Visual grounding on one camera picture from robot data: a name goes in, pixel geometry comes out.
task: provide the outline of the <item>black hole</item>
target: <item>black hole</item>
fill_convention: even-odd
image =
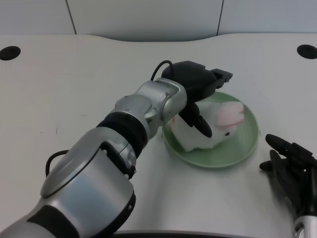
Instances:
[[[301,45],[297,48],[297,53],[304,58],[317,59],[317,48],[310,45]]]
[[[17,58],[21,53],[21,49],[17,46],[8,46],[0,51],[0,60],[12,60]]]

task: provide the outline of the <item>green plate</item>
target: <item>green plate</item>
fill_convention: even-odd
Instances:
[[[214,93],[204,101],[215,103],[239,102],[238,99],[220,92]],[[246,105],[244,118],[244,122],[238,126],[237,133],[232,138],[219,143],[212,149],[194,149],[190,152],[185,152],[168,124],[162,128],[163,137],[167,147],[188,163],[204,168],[222,168],[246,159],[256,148],[260,131],[256,118]]]

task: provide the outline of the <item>white wall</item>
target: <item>white wall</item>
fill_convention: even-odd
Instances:
[[[215,36],[222,0],[68,0],[78,34],[124,41]]]
[[[65,0],[0,0],[0,35],[74,34]]]
[[[224,0],[219,34],[317,32],[317,0]]]
[[[68,4],[78,34],[124,41],[190,41],[215,36],[217,31],[219,35],[317,32],[317,0],[68,0]],[[74,33],[66,0],[0,0],[0,35]]]

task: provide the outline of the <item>black cable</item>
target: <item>black cable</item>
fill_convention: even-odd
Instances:
[[[46,166],[45,166],[45,174],[46,174],[46,177],[49,175],[50,173],[50,165],[51,165],[51,162],[54,158],[56,158],[57,156],[60,156],[60,155],[64,155],[68,152],[69,150],[62,150],[62,151],[59,151],[59,152],[56,152],[54,154],[52,154],[49,159],[47,160],[46,162]]]
[[[171,73],[172,77],[174,78],[175,72],[174,72],[174,66],[173,66],[172,62],[169,61],[169,60],[164,60],[164,61],[162,61],[161,63],[159,63],[159,65],[157,66],[157,68],[154,70],[154,72],[153,72],[153,74],[152,74],[152,77],[151,77],[151,81],[154,80],[154,77],[155,77],[156,73],[158,72],[159,68],[161,68],[161,66],[162,66],[163,64],[165,64],[165,63],[169,64],[170,73]]]

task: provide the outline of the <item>plate rim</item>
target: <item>plate rim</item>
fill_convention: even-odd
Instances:
[[[238,102],[242,102],[241,100],[237,99],[236,97],[234,97],[234,96],[232,96],[232,95],[230,95],[230,94],[228,94],[228,93],[223,93],[223,92],[215,92],[215,93],[217,93],[217,94],[224,94],[224,95],[227,95],[227,96],[230,96],[230,97],[234,98],[234,99],[237,100]],[[164,128],[165,128],[166,126],[168,126],[168,124],[165,124],[165,125],[162,126],[162,135],[163,135],[163,139],[164,139],[165,145],[167,145],[167,146],[169,147],[169,149],[171,149],[172,152],[173,152],[176,156],[178,156],[179,158],[181,158],[182,160],[184,160],[184,161],[186,161],[187,163],[190,163],[190,164],[192,164],[192,165],[201,167],[201,168],[218,169],[218,168],[229,167],[229,166],[232,166],[232,165],[235,165],[235,164],[240,163],[241,161],[247,159],[247,158],[254,152],[256,146],[258,145],[258,141],[259,141],[259,137],[260,137],[260,128],[259,128],[259,124],[258,124],[257,118],[254,116],[254,113],[251,111],[251,109],[250,109],[244,102],[242,102],[242,103],[243,103],[243,105],[244,105],[245,107],[247,107],[247,108],[249,109],[249,111],[251,112],[251,115],[253,116],[253,118],[254,118],[254,120],[255,120],[255,122],[256,122],[256,126],[257,126],[257,129],[258,129],[258,130],[257,130],[257,137],[256,137],[256,140],[255,140],[255,142],[254,142],[254,145],[252,146],[251,150],[250,150],[244,157],[242,157],[241,159],[239,159],[239,160],[237,160],[237,161],[235,161],[235,162],[231,162],[231,163],[226,164],[226,165],[218,165],[218,166],[217,166],[217,165],[215,165],[215,166],[206,166],[206,165],[201,165],[201,164],[199,164],[199,163],[195,163],[195,162],[193,162],[193,161],[191,161],[191,160],[188,160],[188,159],[186,159],[185,157],[183,157],[182,155],[180,155],[180,154],[170,145],[170,143],[167,141]]]

